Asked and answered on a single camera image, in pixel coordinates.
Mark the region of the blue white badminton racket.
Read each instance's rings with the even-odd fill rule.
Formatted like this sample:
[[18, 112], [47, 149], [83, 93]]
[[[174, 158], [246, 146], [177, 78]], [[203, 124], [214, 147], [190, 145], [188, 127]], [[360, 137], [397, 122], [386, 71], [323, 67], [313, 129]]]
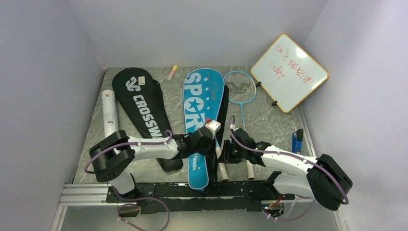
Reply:
[[256, 96], [256, 85], [249, 74], [244, 71], [230, 71], [224, 76], [224, 83], [229, 88], [229, 100], [240, 105], [243, 130], [246, 130], [243, 105], [250, 103]]

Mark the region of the black racket cover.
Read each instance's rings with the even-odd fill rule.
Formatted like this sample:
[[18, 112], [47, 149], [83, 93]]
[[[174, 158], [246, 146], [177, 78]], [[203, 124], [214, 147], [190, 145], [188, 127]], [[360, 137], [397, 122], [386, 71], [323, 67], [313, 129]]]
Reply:
[[162, 138], [171, 126], [160, 83], [142, 68], [126, 68], [112, 80], [116, 99], [142, 138]]

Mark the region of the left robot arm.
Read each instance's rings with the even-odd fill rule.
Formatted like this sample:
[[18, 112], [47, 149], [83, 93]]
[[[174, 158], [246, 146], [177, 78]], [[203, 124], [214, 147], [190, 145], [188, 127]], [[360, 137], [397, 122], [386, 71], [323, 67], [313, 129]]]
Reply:
[[118, 130], [94, 145], [84, 171], [95, 175], [97, 182], [107, 182], [125, 202], [138, 195], [135, 178], [126, 171], [133, 161], [144, 159], [187, 159], [193, 154], [206, 154], [212, 147], [221, 123], [210, 120], [193, 133], [174, 135], [167, 131], [165, 138], [141, 139], [127, 136]]

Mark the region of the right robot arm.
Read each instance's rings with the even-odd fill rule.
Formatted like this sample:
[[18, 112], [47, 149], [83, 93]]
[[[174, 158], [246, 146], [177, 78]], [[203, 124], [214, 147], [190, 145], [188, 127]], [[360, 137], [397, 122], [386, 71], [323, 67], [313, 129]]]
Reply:
[[267, 142], [255, 143], [242, 128], [231, 126], [229, 131], [239, 160], [246, 159], [253, 165], [281, 170], [272, 182], [265, 185], [267, 198], [275, 200], [282, 194], [297, 194], [315, 199], [332, 211], [349, 204], [347, 194], [353, 182], [330, 155], [295, 154]]

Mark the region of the white shuttlecock tube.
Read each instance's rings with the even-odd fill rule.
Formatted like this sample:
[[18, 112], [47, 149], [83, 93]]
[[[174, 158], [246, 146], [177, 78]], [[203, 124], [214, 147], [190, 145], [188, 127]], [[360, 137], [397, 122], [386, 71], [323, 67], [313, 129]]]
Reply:
[[108, 137], [119, 130], [115, 93], [113, 90], [104, 90], [101, 96], [104, 136]]

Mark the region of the blue racket cover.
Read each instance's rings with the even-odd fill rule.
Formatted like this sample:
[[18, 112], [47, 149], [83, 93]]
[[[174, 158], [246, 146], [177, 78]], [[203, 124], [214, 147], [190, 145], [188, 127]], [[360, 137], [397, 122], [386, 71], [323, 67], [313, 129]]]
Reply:
[[[196, 69], [186, 76], [183, 85], [185, 130], [193, 133], [206, 119], [216, 120], [224, 95], [223, 75], [212, 68]], [[203, 192], [209, 184], [206, 157], [195, 153], [188, 157], [188, 184]]]

